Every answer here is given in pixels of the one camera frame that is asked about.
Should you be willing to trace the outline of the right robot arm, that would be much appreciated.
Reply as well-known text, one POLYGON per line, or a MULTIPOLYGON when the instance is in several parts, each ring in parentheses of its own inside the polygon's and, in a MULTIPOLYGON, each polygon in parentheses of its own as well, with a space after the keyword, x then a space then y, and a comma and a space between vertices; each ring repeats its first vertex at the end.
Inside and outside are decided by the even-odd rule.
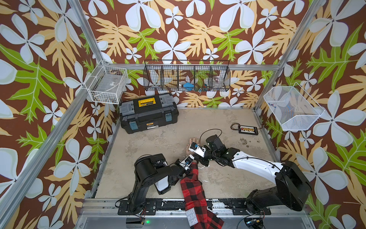
POLYGON ((204 146, 192 142, 189 151, 204 166, 215 161, 224 167, 251 172, 275 184, 272 188, 255 189, 249 194, 245 200, 245 209, 249 213, 271 206, 286 206, 293 211, 302 211, 312 191, 309 180, 294 162, 271 162, 237 148, 226 148, 218 135, 207 138, 204 146))

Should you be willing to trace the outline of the red plaid sleeve forearm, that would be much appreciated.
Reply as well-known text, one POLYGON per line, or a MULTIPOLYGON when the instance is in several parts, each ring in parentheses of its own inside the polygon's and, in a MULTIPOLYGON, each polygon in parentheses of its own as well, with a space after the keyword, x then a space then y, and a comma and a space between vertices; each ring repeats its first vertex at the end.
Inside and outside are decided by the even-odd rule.
POLYGON ((185 212, 191 229, 221 229, 224 221, 207 209, 202 182, 199 180, 198 165, 192 162, 191 171, 180 181, 185 199, 185 212))

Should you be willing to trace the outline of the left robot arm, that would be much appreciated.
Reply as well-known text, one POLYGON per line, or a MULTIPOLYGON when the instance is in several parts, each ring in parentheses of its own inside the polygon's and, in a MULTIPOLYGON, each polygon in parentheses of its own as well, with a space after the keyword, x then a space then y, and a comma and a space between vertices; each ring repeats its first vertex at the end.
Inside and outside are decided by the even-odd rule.
POLYGON ((132 214, 138 214, 143 210, 148 189, 152 185, 155 185, 160 195, 168 192, 184 177, 184 174, 188 174, 193 160, 194 157, 190 155, 183 161, 178 159, 169 165, 163 154, 148 155, 136 160, 135 184, 128 197, 128 210, 132 214))

